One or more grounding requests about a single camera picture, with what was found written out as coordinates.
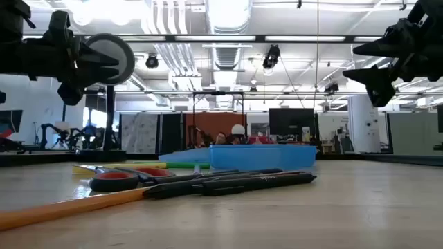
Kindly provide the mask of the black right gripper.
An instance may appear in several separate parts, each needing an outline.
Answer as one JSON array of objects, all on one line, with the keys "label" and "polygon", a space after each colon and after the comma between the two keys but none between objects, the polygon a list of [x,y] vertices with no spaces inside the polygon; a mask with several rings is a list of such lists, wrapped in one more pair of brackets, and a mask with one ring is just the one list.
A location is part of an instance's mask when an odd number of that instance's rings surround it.
[{"label": "black right gripper", "polygon": [[[411,82],[415,77],[425,77],[436,82],[442,77],[442,22],[423,21],[422,26],[400,19],[386,28],[379,39],[353,48],[357,55],[398,57],[393,66],[395,77]],[[392,86],[390,70],[378,68],[343,71],[343,76],[365,85],[374,107],[384,107],[396,91]]]}]

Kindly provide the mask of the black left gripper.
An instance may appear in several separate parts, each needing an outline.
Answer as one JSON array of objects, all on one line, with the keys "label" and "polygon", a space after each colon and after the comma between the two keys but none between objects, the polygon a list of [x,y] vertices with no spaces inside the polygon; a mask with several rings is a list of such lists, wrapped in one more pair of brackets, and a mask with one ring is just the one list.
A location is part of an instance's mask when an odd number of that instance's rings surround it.
[{"label": "black left gripper", "polygon": [[85,89],[119,74],[114,68],[86,68],[85,66],[117,66],[118,60],[86,45],[73,34],[69,14],[57,10],[48,25],[48,40],[25,39],[20,44],[21,74],[31,80],[39,76],[54,77],[62,84],[57,90],[63,102],[75,106]]}]

